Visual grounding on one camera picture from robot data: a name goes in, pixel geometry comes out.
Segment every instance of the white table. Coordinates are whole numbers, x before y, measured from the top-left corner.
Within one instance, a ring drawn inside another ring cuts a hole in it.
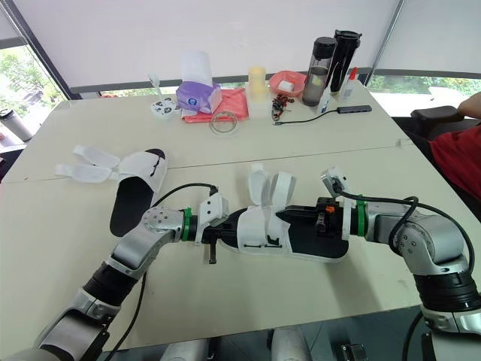
[[[58,163],[76,163],[77,144],[100,147],[118,156],[149,148],[163,149],[169,168],[280,159],[288,156],[393,147],[406,135],[358,82],[345,104],[370,105],[362,114],[327,114],[309,124],[273,126],[272,120],[243,121],[234,135],[215,135],[207,123],[186,124],[180,115],[158,120],[150,112],[154,96],[63,102],[30,141],[4,183],[57,178]],[[282,120],[306,120],[314,109],[298,100]]]
[[[219,186],[234,211],[248,205],[246,176],[251,162],[173,168],[163,192],[187,181]],[[339,165],[352,191],[370,196],[418,195],[448,211],[481,251],[481,225],[413,145],[378,150],[296,156],[264,161],[271,173],[297,178],[292,204],[314,205],[327,196],[319,176]],[[114,182],[70,180],[0,185],[2,303],[0,356],[32,344],[42,327],[111,252],[109,232]],[[184,190],[166,201],[172,208],[196,207],[203,189]],[[216,265],[206,263],[207,246],[169,244],[149,272],[144,303],[123,345],[140,347],[287,324],[366,314],[420,303],[403,260],[382,244],[352,237],[345,260],[336,265],[275,256],[247,256],[222,245]],[[477,266],[474,278],[481,280]],[[135,287],[112,324],[112,347],[132,317]]]

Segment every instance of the tissue box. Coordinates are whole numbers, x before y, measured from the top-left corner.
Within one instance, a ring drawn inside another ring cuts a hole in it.
[[[177,103],[189,111],[212,114],[222,101],[220,85],[208,86],[195,81],[184,81],[177,91]]]

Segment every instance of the pink bowl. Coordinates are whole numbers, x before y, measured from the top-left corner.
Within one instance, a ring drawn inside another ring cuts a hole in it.
[[[286,80],[294,84],[294,89],[291,92],[285,90],[280,90],[278,88],[279,83]],[[296,71],[282,70],[274,74],[269,80],[269,85],[275,93],[284,94],[285,96],[299,96],[304,90],[304,82],[306,81],[306,76],[304,74],[298,73]]]

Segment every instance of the thermos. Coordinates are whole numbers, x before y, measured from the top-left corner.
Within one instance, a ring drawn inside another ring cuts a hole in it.
[[[326,79],[335,48],[336,41],[333,38],[321,37],[314,41],[313,55],[310,58],[302,93],[302,102],[305,105],[314,107],[319,104],[322,93],[328,84]]]
[[[326,83],[329,83],[332,78],[332,93],[338,92],[342,87],[347,70],[349,69],[349,64],[354,56],[354,52],[361,43],[359,40],[361,36],[362,34],[358,34],[357,32],[336,30],[334,39],[336,39],[337,46],[326,81]]]
[[[0,111],[0,123],[9,128],[22,141],[29,141],[33,137],[33,134],[23,125],[22,118],[13,109]]]

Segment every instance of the red item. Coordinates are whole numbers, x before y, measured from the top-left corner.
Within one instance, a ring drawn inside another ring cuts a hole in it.
[[[430,143],[444,175],[481,201],[481,126],[444,133]]]
[[[212,117],[221,111],[230,111],[237,116],[238,120],[249,116],[247,110],[246,90],[244,88],[222,89],[222,101],[213,114],[201,113],[183,117],[186,123],[209,123]]]
[[[354,68],[352,71],[351,71],[351,75],[349,76],[349,80],[355,80],[355,76],[358,74],[358,69],[357,68]]]

